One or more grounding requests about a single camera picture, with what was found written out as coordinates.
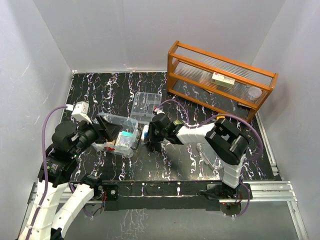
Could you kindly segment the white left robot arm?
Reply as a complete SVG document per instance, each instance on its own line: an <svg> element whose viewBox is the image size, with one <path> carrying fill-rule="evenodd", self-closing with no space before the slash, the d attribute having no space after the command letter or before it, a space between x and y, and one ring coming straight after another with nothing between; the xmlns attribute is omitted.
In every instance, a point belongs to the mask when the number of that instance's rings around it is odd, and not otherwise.
<svg viewBox="0 0 320 240"><path fill-rule="evenodd" d="M51 147L43 151L37 192L20 240L62 240L86 203L103 195L102 181L86 174L74 192L59 208L63 192L69 187L77 158L93 143L116 140L122 126L97 116L93 123L63 122L56 126Z"/></svg>

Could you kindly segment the teal topped packet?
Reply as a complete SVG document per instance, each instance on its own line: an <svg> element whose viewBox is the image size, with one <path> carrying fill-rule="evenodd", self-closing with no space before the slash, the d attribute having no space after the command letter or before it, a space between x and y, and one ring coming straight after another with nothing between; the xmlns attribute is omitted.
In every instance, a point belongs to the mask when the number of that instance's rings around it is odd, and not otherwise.
<svg viewBox="0 0 320 240"><path fill-rule="evenodd" d="M124 148L129 148L131 147L131 142L132 142L133 134L127 131L121 131L117 137L116 146L124 147Z"/></svg>

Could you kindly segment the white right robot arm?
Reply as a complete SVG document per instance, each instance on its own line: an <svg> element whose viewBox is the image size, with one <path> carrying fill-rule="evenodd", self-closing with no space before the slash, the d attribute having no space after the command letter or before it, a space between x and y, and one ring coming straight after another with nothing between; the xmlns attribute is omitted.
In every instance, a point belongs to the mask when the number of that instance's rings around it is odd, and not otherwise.
<svg viewBox="0 0 320 240"><path fill-rule="evenodd" d="M233 199L240 194L249 140L225 118L219 118L214 123L189 126L179 120L171 121L161 112L144 126L141 139L150 145L163 140L173 145L208 144L224 164L222 183L210 190L208 195Z"/></svg>

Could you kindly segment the blue white bandage roll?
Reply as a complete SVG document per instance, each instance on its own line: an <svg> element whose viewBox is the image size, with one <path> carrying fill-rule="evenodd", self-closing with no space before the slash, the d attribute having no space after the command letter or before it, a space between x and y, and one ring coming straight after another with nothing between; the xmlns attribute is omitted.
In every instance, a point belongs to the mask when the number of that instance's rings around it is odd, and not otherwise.
<svg viewBox="0 0 320 240"><path fill-rule="evenodd" d="M146 124L143 126L143 129L142 129L142 134L141 134L141 140L142 141L145 141L147 136L148 136L148 131L149 131L149 125Z"/></svg>

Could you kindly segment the brown syrup bottle orange cap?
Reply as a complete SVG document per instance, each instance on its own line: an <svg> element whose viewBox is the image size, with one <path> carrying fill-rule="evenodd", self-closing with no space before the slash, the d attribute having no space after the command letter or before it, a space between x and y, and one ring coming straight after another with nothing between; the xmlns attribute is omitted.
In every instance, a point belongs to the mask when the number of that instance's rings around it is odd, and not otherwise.
<svg viewBox="0 0 320 240"><path fill-rule="evenodd" d="M117 142L116 140L108 141L107 144L111 146L116 146L117 145L116 142Z"/></svg>

